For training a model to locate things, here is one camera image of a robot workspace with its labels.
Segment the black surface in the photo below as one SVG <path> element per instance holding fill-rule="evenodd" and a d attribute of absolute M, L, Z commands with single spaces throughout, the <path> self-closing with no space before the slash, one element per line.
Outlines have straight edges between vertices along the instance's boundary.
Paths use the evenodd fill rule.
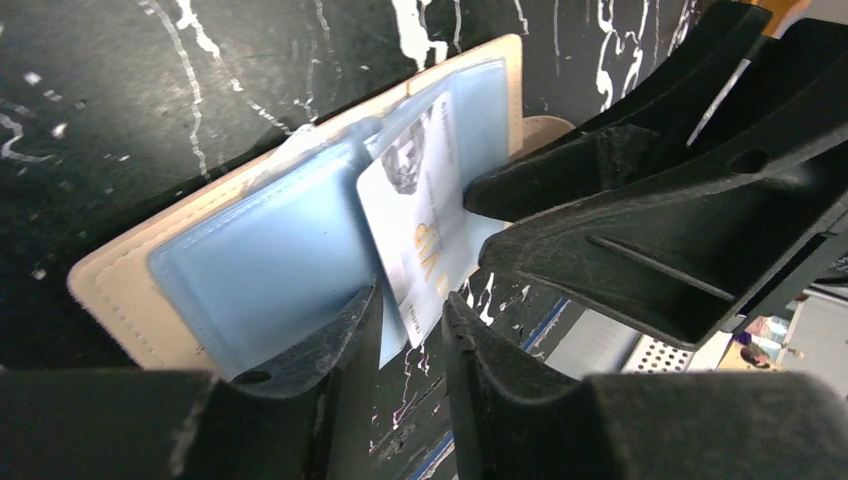
<path fill-rule="evenodd" d="M 607 98 L 621 98 L 625 84 L 630 91 L 644 79 L 712 1 L 619 1 L 612 22 L 598 21 L 599 5 L 607 12 L 603 18 L 610 18 L 606 0 L 518 3 L 529 30 L 522 37 L 525 115 L 557 115 L 580 124 Z M 457 8 L 462 49 L 523 33 L 513 0 L 433 2 L 426 7 L 426 30 L 432 40 L 447 42 L 449 55 L 457 52 Z M 132 365 L 72 300 L 65 276 L 83 256 L 207 181 L 192 153 L 195 97 L 176 39 L 201 92 L 197 138 L 209 179 L 278 145 L 286 128 L 315 115 L 327 118 L 416 71 L 400 50 L 389 0 L 207 0 L 192 9 L 220 48 L 221 62 L 200 48 L 192 26 L 172 28 L 181 17 L 174 1 L 4 2 L 0 114 L 21 125 L 24 137 L 13 144 L 16 152 L 49 156 L 38 162 L 0 158 L 0 364 L 6 368 Z M 329 30 L 322 28 L 321 17 Z M 640 35 L 641 64 L 632 69 L 638 79 L 631 75 L 627 81 Z M 427 64 L 432 62 L 431 51 Z M 599 66 L 609 74 L 610 94 L 599 93 Z M 24 81 L 28 72 L 39 74 L 40 83 Z M 240 81 L 242 92 L 233 91 L 232 78 Z M 50 90 L 57 101 L 45 96 Z M 261 106 L 286 128 L 275 127 L 246 102 Z M 51 131 L 61 123 L 68 124 L 64 138 L 56 139 Z M 0 129 L 0 143 L 14 135 Z M 486 273 L 475 276 L 475 298 L 487 280 Z M 495 296 L 520 297 L 525 285 L 516 284 L 512 293 L 506 291 L 509 285 L 496 277 L 494 290 L 504 293 Z M 527 301 L 520 302 L 524 310 L 509 314 L 510 325 L 527 324 L 526 334 L 533 322 L 542 321 L 530 313 L 544 315 L 559 301 L 542 292 L 530 289 Z M 496 298 L 477 310 L 487 308 L 498 317 L 501 303 Z M 418 368 L 421 357 L 418 350 L 401 353 L 380 373 L 372 459 L 399 465 L 397 472 L 415 471 L 414 459 L 429 454 L 444 433 L 425 435 L 420 426 L 425 408 L 410 407 L 404 421 L 422 419 L 415 427 L 422 434 L 408 435 L 418 444 L 405 443 L 401 452 L 391 453 L 411 425 L 394 430 L 391 421 L 403 405 L 404 390 L 407 399 L 416 397 L 424 405 L 421 399 L 432 396 L 427 392 L 435 391 L 431 387 L 440 376 L 435 357 L 429 371 L 426 361 Z M 441 475 L 453 474 L 438 471 L 434 478 Z"/>

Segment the card holder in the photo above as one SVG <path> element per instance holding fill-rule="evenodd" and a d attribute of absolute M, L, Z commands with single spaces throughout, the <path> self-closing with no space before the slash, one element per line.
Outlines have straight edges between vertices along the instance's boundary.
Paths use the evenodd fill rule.
<path fill-rule="evenodd" d="M 366 119 L 341 143 L 151 252 L 153 277 L 223 375 L 233 378 L 325 326 L 375 275 L 386 292 L 380 365 L 402 350 L 406 332 L 356 180 L 372 161 L 369 151 L 379 152 L 445 91 L 453 99 L 463 188 L 506 163 L 507 71 L 505 62 L 492 61 L 449 75 L 379 121 Z M 504 224 L 468 215 L 476 255 Z"/>

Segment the card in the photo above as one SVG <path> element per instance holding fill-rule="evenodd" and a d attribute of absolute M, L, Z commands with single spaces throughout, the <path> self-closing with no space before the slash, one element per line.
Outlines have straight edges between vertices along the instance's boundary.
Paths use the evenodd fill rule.
<path fill-rule="evenodd" d="M 477 261 L 462 207 L 452 112 L 445 92 L 356 185 L 413 347 L 435 327 L 448 292 Z"/>

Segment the white streak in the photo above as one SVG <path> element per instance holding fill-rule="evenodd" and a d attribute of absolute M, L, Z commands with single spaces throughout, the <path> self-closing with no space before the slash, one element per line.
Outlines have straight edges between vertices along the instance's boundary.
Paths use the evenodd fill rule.
<path fill-rule="evenodd" d="M 660 0 L 654 0 L 654 68 L 657 66 L 657 53 L 660 49 Z"/>
<path fill-rule="evenodd" d="M 527 28 L 527 18 L 524 16 L 524 10 L 521 8 L 521 0 L 512 0 L 515 3 L 515 10 L 518 12 L 518 21 L 521 22 L 521 27 L 524 29 L 524 35 L 530 35 L 530 30 Z"/>
<path fill-rule="evenodd" d="M 421 472 L 421 476 L 418 477 L 418 480 L 428 480 L 430 478 L 433 478 L 433 475 L 436 474 L 436 470 L 439 469 L 439 465 L 441 465 L 442 462 L 444 462 L 445 459 L 448 458 L 451 453 L 453 453 L 454 448 L 455 446 L 453 444 L 453 440 L 449 441 L 448 444 L 445 445 L 444 450 L 439 452 L 436 458 L 433 459 L 432 463 L 427 466 L 427 469 Z"/>
<path fill-rule="evenodd" d="M 315 3 L 315 13 L 318 15 L 318 22 L 321 23 L 321 30 L 324 30 L 324 40 L 330 41 L 330 24 L 324 17 L 324 4 L 321 0 L 313 0 Z"/>
<path fill-rule="evenodd" d="M 562 307 L 554 314 L 554 318 L 551 319 L 550 323 L 545 325 L 545 328 L 542 330 L 539 336 L 536 337 L 535 340 L 533 340 L 533 343 L 531 343 L 530 346 L 526 348 L 526 351 L 529 352 L 530 350 L 538 347 L 539 344 L 542 343 L 548 337 L 548 334 L 551 333 L 551 330 L 553 330 L 556 324 L 559 323 L 559 316 L 562 315 L 563 311 L 565 311 L 565 307 L 568 306 L 568 303 L 569 302 L 566 301 L 562 305 Z"/>
<path fill-rule="evenodd" d="M 53 90 L 47 90 L 46 92 L 44 92 L 44 96 L 49 98 L 53 102 L 58 102 L 62 99 L 62 96 L 54 92 Z"/>
<path fill-rule="evenodd" d="M 265 111 L 265 109 L 264 109 L 264 108 L 262 108 L 260 105 L 256 104 L 256 103 L 255 103 L 254 101 L 252 101 L 252 100 L 245 100 L 245 102 L 247 102 L 247 105 L 248 105 L 250 108 L 252 108 L 252 109 L 256 112 L 256 114 L 257 114 L 257 115 L 259 115 L 260 117 L 264 118 L 265 120 L 268 120 L 268 123 L 270 123 L 271 125 L 273 125 L 273 126 L 275 126 L 275 127 L 279 128 L 280 130 L 282 130 L 283 132 L 285 132 L 285 133 L 286 133 L 286 135 L 291 135 L 291 134 L 292 134 L 291 130 L 289 130 L 289 127 L 288 127 L 286 124 L 281 123 L 281 122 L 278 122 L 278 121 L 277 121 L 277 119 L 276 119 L 276 118 L 274 118 L 274 116 L 273 116 L 273 115 L 271 115 L 270 113 L 268 113 L 267 111 Z"/>
<path fill-rule="evenodd" d="M 180 7 L 180 11 L 182 12 L 182 17 L 177 21 L 177 28 L 180 30 L 186 29 L 189 26 L 194 29 L 194 38 L 197 41 L 197 45 L 202 48 L 204 51 L 211 53 L 212 58 L 215 59 L 215 63 L 221 68 L 229 77 L 230 86 L 232 87 L 234 92 L 244 92 L 244 87 L 241 85 L 241 81 L 233 75 L 230 67 L 224 62 L 223 57 L 221 57 L 221 48 L 206 35 L 206 31 L 203 29 L 203 25 L 197 19 L 197 14 L 191 10 L 191 0 L 175 0 L 177 5 Z M 260 117 L 267 120 L 271 125 L 279 128 L 286 135 L 291 135 L 292 132 L 288 126 L 285 124 L 278 122 L 273 115 L 270 115 L 265 108 L 259 106 L 251 100 L 250 98 L 245 98 L 244 103 L 246 103 L 250 108 L 252 108 Z"/>
<path fill-rule="evenodd" d="M 554 52 L 556 52 L 556 71 L 559 76 L 559 0 L 554 0 Z"/>
<path fill-rule="evenodd" d="M 425 377 L 430 376 L 430 354 L 424 351 L 424 344 L 421 344 L 421 360 L 418 361 L 418 369 L 424 372 Z"/>
<path fill-rule="evenodd" d="M 624 35 L 621 35 L 614 25 L 615 0 L 598 0 L 598 27 L 606 34 L 603 42 L 601 43 L 601 52 L 598 57 L 598 68 L 595 72 L 595 86 L 598 89 L 598 93 L 605 97 L 604 102 L 601 104 L 601 112 L 606 111 L 609 107 L 611 107 L 615 98 L 615 86 L 613 85 L 612 77 L 604 68 L 607 48 L 609 47 L 610 40 L 612 40 L 613 37 L 615 37 L 614 45 L 616 57 L 620 56 L 624 52 L 628 41 L 633 44 L 633 54 L 631 56 L 632 61 L 630 62 L 630 66 L 627 69 L 627 74 L 625 75 L 624 82 L 620 89 L 620 98 L 624 98 L 627 94 L 628 88 L 632 90 L 636 87 L 636 84 L 639 83 L 639 73 L 642 69 L 642 60 L 644 58 L 644 52 L 642 51 L 642 36 L 645 33 L 648 9 L 650 7 L 649 2 L 650 0 L 642 0 L 642 18 L 639 24 L 638 33 L 631 30 L 626 32 Z"/>
<path fill-rule="evenodd" d="M 491 315 L 489 315 L 489 307 L 492 305 L 492 299 L 494 298 L 494 295 L 492 295 L 492 287 L 494 286 L 494 283 L 495 283 L 495 274 L 490 273 L 489 274 L 489 281 L 486 282 L 486 287 L 483 289 L 484 292 L 489 292 L 489 298 L 488 298 L 488 300 L 486 300 L 486 305 L 483 305 L 483 311 L 480 312 L 480 320 L 482 320 L 483 323 L 485 323 L 487 327 L 492 326 L 492 322 L 495 321 L 495 319 L 492 318 Z M 480 300 L 479 300 L 479 304 L 477 306 L 478 307 L 481 306 L 480 304 L 482 304 L 482 303 L 483 303 L 483 294 L 480 293 Z"/>
<path fill-rule="evenodd" d="M 35 85 L 35 84 L 37 84 L 38 82 L 41 81 L 41 75 L 39 75 L 35 72 L 27 72 L 24 75 L 24 81 L 27 82 L 30 85 Z"/>
<path fill-rule="evenodd" d="M 62 122 L 59 125 L 53 127 L 53 130 L 50 130 L 50 135 L 53 135 L 53 138 L 65 138 L 66 128 L 68 128 L 68 124 Z"/>
<path fill-rule="evenodd" d="M 12 160 L 18 160 L 20 162 L 38 163 L 53 156 L 47 155 L 44 157 L 33 157 L 32 155 L 24 155 L 23 153 L 18 153 L 12 150 L 12 145 L 14 145 L 18 140 L 24 138 L 24 129 L 21 127 L 21 124 L 13 121 L 11 118 L 3 115 L 2 113 L 0 113 L 0 125 L 11 130 L 13 135 L 12 138 L 6 140 L 6 143 L 0 147 L 0 155 L 4 158 L 11 158 Z"/>
<path fill-rule="evenodd" d="M 456 23 L 453 27 L 453 47 L 456 53 L 462 53 L 462 47 L 459 46 L 459 34 L 462 31 L 462 6 L 460 0 L 453 0 L 453 14 L 456 16 Z"/>
<path fill-rule="evenodd" d="M 170 17 L 168 17 L 168 14 L 162 10 L 159 3 L 156 0 L 139 0 L 139 5 L 153 9 L 156 16 L 159 17 L 159 20 L 165 27 L 165 30 L 168 31 L 168 35 L 171 37 L 171 43 L 174 44 L 174 49 L 177 51 L 177 55 L 180 56 L 180 62 L 182 63 L 183 70 L 185 70 L 186 76 L 188 77 L 188 82 L 191 85 L 192 97 L 194 97 L 194 101 L 191 103 L 191 114 L 194 117 L 194 126 L 188 136 L 189 141 L 191 142 L 191 152 L 195 157 L 197 157 L 197 166 L 200 168 L 200 174 L 208 178 L 209 173 L 206 168 L 206 154 L 200 149 L 200 141 L 197 139 L 197 131 L 200 129 L 200 122 L 203 119 L 203 114 L 200 113 L 200 107 L 198 107 L 198 105 L 200 105 L 200 102 L 203 101 L 203 96 L 200 93 L 200 84 L 197 82 L 197 76 L 194 74 L 194 67 L 192 67 L 191 61 L 188 58 L 188 52 L 186 52 L 185 48 L 183 48 L 183 42 L 180 40 L 177 30 L 174 28 L 174 25 L 171 24 Z"/>
<path fill-rule="evenodd" d="M 462 288 L 468 290 L 468 298 L 465 299 L 465 303 L 467 303 L 470 308 L 474 308 L 474 292 L 471 291 L 471 283 L 468 279 L 466 279 L 465 283 L 462 284 Z"/>
<path fill-rule="evenodd" d="M 422 7 L 429 4 L 422 2 Z M 436 63 L 443 62 L 448 55 L 448 45 L 445 42 L 431 41 L 427 29 L 421 24 L 416 0 L 392 0 L 395 9 L 395 18 L 400 35 L 400 51 L 409 59 L 415 61 L 418 71 L 424 70 L 427 61 L 427 53 L 430 49 L 435 50 Z"/>
<path fill-rule="evenodd" d="M 671 52 L 686 39 L 686 34 L 689 33 L 689 24 L 692 22 L 692 14 L 695 12 L 696 2 L 697 0 L 683 1 L 683 10 L 680 12 L 680 18 L 677 19 L 677 27 L 674 28 L 674 33 L 671 34 L 668 55 L 671 55 Z"/>
<path fill-rule="evenodd" d="M 330 24 L 327 23 L 327 18 L 324 17 L 324 3 L 321 0 L 313 0 L 315 3 L 315 14 L 318 17 L 318 22 L 321 24 L 321 30 L 324 31 L 324 41 L 327 42 L 327 53 L 333 57 L 333 67 L 336 69 L 336 80 L 342 78 L 342 67 L 339 61 L 335 59 L 336 51 L 333 48 L 333 40 L 330 38 Z"/>
<path fill-rule="evenodd" d="M 406 375 L 406 380 L 403 383 L 403 395 L 401 397 L 401 406 L 394 412 L 392 412 L 392 430 L 397 430 L 398 426 L 400 426 L 401 420 L 403 420 L 403 416 L 406 415 L 406 411 L 409 410 L 409 407 L 412 406 L 412 402 L 415 400 L 415 397 L 418 396 L 418 392 L 415 392 L 412 395 L 412 398 L 407 402 L 406 393 L 409 390 L 409 379 L 412 377 L 412 366 L 409 364 L 409 354 L 412 353 L 412 349 L 406 351 L 406 356 L 403 359 L 403 374 Z"/>
<path fill-rule="evenodd" d="M 312 92 L 312 79 L 315 76 L 315 52 L 318 51 L 318 40 L 315 38 L 315 32 L 313 32 L 312 26 L 309 23 L 306 24 L 306 30 L 312 37 L 309 50 L 309 65 L 306 67 L 306 101 L 301 102 L 296 99 L 294 104 L 303 107 L 307 120 L 314 122 L 318 118 L 318 112 L 312 109 L 312 102 L 315 100 L 315 94 Z"/>

